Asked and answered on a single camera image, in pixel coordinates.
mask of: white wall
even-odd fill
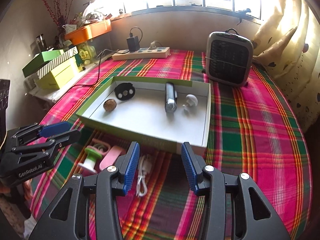
[[[208,36],[211,32],[226,31],[235,28],[239,35],[251,40],[260,25],[227,15],[197,12],[197,11],[171,11],[141,14],[112,21],[110,33],[114,49],[127,49],[126,39],[130,29],[134,26],[143,31],[140,47],[146,48],[153,41],[159,41],[171,49],[206,51]],[[133,30],[134,35],[140,37],[138,29]]]
[[[7,129],[39,122],[45,115],[38,101],[25,95],[22,73],[42,33],[47,44],[53,43],[55,24],[41,0],[15,0],[0,23],[0,78],[11,80]]]

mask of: beige curtain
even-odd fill
[[[265,66],[305,132],[320,113],[320,25],[304,0],[262,4],[270,17],[252,40],[254,61]]]

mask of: yellow container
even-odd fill
[[[91,42],[84,42],[77,45],[79,56],[82,59],[84,66],[94,63],[97,60],[97,52],[94,46],[90,45]]]
[[[79,72],[76,58],[72,57],[36,81],[42,89],[60,89]]]

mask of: metal screw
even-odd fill
[[[249,174],[248,174],[248,173],[245,173],[245,172],[241,173],[241,174],[240,174],[240,177],[241,177],[242,179],[249,179],[249,178],[250,178]]]
[[[78,173],[72,175],[72,179],[74,179],[74,180],[77,180],[77,179],[80,179],[80,178],[81,178],[81,175],[78,174]]]
[[[207,166],[205,166],[204,167],[204,169],[206,170],[206,171],[214,171],[214,167],[212,167],[211,165],[207,165]]]
[[[107,170],[108,170],[109,172],[114,172],[114,171],[116,171],[116,169],[117,169],[116,166],[109,166],[109,167],[107,168]]]

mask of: yellow box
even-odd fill
[[[60,89],[79,72],[76,58],[72,57],[36,81],[42,89]]]

